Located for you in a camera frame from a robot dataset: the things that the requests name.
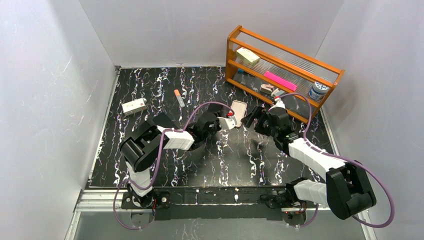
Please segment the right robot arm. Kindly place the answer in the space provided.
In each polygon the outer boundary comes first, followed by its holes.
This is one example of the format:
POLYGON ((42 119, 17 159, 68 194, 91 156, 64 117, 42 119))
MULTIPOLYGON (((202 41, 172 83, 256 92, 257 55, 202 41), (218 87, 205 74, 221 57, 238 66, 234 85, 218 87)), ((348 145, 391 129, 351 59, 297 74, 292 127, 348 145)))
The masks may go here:
POLYGON ((327 152, 294 132, 283 107, 256 106, 242 122, 246 127, 273 138, 275 146, 317 173, 324 182, 299 178, 287 185, 286 199, 309 201, 330 208, 341 220, 376 205, 377 199, 366 171, 358 164, 328 156, 327 152))

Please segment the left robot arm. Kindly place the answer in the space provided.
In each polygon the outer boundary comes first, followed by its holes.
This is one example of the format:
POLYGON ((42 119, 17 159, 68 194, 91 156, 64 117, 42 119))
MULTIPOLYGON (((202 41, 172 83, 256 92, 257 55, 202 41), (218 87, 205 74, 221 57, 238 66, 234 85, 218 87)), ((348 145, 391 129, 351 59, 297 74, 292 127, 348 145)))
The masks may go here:
POLYGON ((129 170, 127 191, 140 198, 152 191, 163 150, 196 150, 218 131, 241 127, 246 114, 246 103, 234 101, 228 106, 208 101, 193 111, 182 129, 178 129, 164 113, 144 121, 119 146, 129 170), (192 121, 201 107, 207 107, 207 110, 192 121))

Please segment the pink flat case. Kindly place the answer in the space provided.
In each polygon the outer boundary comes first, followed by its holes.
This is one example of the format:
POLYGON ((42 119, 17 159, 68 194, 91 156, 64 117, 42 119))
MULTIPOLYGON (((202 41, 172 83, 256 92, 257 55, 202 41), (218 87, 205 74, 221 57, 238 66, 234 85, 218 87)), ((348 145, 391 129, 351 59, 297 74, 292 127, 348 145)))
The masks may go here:
POLYGON ((271 73, 269 71, 266 71, 264 73, 264 76, 266 78, 274 81, 275 83, 278 83, 278 84, 282 85, 283 87, 285 87, 285 88, 287 88, 287 89, 289 89, 291 91, 296 91, 296 89, 297 89, 297 85, 296 84, 294 84, 292 82, 289 82, 289 81, 283 79, 282 77, 279 77, 278 75, 275 75, 275 74, 273 74, 273 73, 271 73))

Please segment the light blue stapler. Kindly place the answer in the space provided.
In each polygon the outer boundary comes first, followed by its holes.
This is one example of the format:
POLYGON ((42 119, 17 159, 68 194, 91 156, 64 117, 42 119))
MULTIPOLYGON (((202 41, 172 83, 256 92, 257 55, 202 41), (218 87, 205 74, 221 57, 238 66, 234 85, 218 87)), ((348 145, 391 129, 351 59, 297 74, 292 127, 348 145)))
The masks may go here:
POLYGON ((271 93, 271 97, 274 98, 279 98, 282 95, 285 95, 286 92, 284 90, 281 89, 275 89, 272 93, 271 93))

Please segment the beige small stapler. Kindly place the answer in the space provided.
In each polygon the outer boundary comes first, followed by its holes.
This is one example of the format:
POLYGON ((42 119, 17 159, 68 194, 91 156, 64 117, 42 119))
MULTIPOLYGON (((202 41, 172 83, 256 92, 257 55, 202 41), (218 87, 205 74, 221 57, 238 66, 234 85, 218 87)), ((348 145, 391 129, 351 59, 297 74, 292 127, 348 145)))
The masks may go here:
POLYGON ((261 84, 259 90, 262 93, 270 95, 275 90, 275 87, 273 85, 270 85, 270 84, 261 84))

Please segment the orange wooden shelf rack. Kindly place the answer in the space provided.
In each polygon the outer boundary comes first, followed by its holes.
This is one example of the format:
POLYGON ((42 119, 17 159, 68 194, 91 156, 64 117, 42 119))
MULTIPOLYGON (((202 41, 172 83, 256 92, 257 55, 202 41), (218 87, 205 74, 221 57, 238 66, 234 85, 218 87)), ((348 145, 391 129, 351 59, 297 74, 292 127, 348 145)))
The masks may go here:
POLYGON ((289 96, 284 97, 283 102, 289 115, 304 123, 308 121, 309 116, 314 117, 319 112, 344 73, 343 69, 317 60, 241 25, 227 37, 225 80, 267 104, 274 103, 274 98, 271 94, 260 92, 261 84, 272 85, 274 89, 285 91, 289 96), (245 65, 236 55, 236 50, 241 47, 254 52, 260 57, 260 61, 253 67, 245 65), (238 69, 244 70, 246 74, 237 73, 238 69), (296 91, 291 91, 265 77, 266 71, 297 85, 296 91), (315 82, 330 88, 320 101, 313 100, 309 96, 309 90, 315 82))

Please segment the cream cardboard box on shelf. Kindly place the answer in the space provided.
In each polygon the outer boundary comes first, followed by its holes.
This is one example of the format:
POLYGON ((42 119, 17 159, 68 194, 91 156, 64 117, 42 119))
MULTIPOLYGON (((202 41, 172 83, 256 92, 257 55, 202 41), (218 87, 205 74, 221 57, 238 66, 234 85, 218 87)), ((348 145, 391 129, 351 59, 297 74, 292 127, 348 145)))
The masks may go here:
POLYGON ((236 56, 248 67, 255 66, 261 59, 253 51, 245 47, 238 48, 235 53, 236 56))

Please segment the blue white round jar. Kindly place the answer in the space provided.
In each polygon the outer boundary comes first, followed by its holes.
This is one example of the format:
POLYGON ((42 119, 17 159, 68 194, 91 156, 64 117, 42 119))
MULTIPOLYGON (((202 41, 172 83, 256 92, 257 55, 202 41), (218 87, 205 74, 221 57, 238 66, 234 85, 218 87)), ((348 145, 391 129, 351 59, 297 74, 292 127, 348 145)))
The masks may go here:
POLYGON ((329 89, 330 88, 328 86, 323 85, 319 82, 315 82, 310 88, 308 95, 311 99, 315 101, 320 101, 324 98, 329 89))

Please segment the orange grey highlighter marker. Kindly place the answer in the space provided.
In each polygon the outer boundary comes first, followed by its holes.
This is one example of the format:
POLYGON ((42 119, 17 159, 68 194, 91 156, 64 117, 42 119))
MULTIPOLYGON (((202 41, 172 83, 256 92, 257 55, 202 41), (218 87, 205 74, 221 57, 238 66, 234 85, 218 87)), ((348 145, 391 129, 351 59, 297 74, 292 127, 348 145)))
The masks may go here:
POLYGON ((179 104, 179 107, 180 108, 184 108, 185 107, 185 103, 184 103, 184 100, 183 100, 183 98, 182 98, 182 96, 180 94, 180 91, 178 89, 175 89, 173 92, 174 92, 174 95, 175 95, 175 97, 177 99, 177 102, 179 104))

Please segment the white box on table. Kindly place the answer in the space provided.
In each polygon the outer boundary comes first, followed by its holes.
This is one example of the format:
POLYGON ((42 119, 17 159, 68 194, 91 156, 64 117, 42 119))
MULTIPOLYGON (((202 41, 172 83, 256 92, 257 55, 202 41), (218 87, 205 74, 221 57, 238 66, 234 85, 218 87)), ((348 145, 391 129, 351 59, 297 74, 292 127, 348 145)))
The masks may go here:
POLYGON ((143 112, 147 109, 146 99, 138 98, 130 102, 123 103, 122 105, 123 114, 129 116, 135 113, 143 112))

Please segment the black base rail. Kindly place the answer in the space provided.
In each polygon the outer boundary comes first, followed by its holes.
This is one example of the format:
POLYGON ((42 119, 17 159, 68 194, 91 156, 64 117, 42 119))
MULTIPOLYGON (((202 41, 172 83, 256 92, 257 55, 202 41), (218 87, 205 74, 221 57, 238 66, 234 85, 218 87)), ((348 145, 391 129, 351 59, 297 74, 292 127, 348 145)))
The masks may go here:
POLYGON ((139 197, 128 189, 124 210, 150 209, 157 221, 176 219, 266 219, 291 225, 306 221, 308 203, 293 202, 284 187, 157 187, 139 197))

